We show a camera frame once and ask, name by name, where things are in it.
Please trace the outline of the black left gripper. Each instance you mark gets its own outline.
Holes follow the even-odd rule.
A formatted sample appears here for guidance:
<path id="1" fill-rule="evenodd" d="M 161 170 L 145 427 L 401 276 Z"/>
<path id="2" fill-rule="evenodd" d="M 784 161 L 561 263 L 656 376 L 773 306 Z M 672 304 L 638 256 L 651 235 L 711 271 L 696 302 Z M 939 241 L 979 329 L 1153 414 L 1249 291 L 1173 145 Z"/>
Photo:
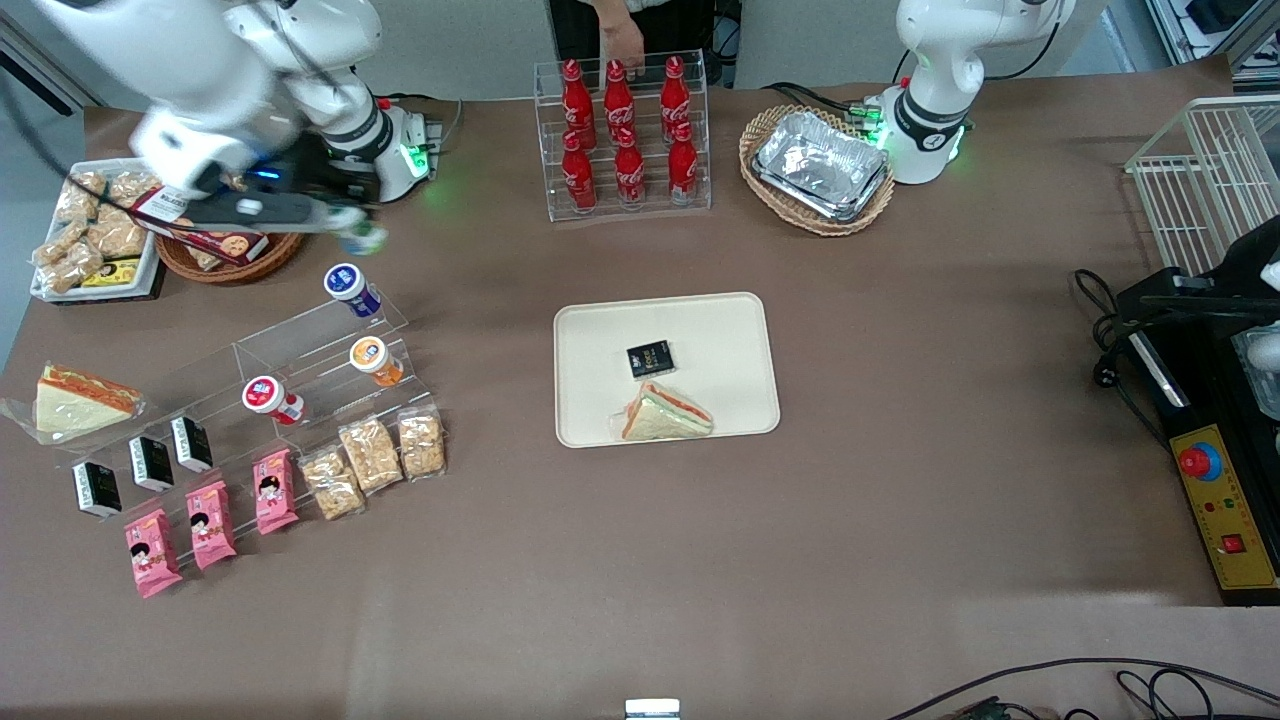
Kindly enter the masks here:
<path id="1" fill-rule="evenodd" d="M 1234 241 L 1213 269 L 1213 290 L 1225 296 L 1143 295 L 1140 305 L 1190 316 L 1225 316 L 1249 322 L 1276 322 L 1279 293 L 1265 278 L 1265 268 L 1277 261 L 1279 215 Z"/>

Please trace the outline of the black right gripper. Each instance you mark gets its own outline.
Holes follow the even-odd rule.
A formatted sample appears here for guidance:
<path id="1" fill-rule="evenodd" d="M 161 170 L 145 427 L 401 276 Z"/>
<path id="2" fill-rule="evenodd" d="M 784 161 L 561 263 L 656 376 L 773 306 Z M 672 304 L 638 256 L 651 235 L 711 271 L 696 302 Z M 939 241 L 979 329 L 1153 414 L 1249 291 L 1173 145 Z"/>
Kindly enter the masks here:
<path id="1" fill-rule="evenodd" d="M 325 227 L 381 225 L 381 177 L 371 161 L 344 159 L 319 135 L 288 149 L 288 191 L 330 202 Z"/>

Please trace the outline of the bare person hand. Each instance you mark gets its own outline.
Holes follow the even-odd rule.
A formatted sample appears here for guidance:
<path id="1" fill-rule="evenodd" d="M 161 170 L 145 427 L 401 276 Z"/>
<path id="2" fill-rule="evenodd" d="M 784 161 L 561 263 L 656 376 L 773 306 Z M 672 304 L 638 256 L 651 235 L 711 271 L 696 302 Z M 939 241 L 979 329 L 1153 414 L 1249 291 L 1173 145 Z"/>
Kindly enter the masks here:
<path id="1" fill-rule="evenodd" d="M 626 3 L 600 1 L 595 13 L 604 59 L 617 60 L 627 70 L 640 68 L 645 56 L 644 37 Z"/>

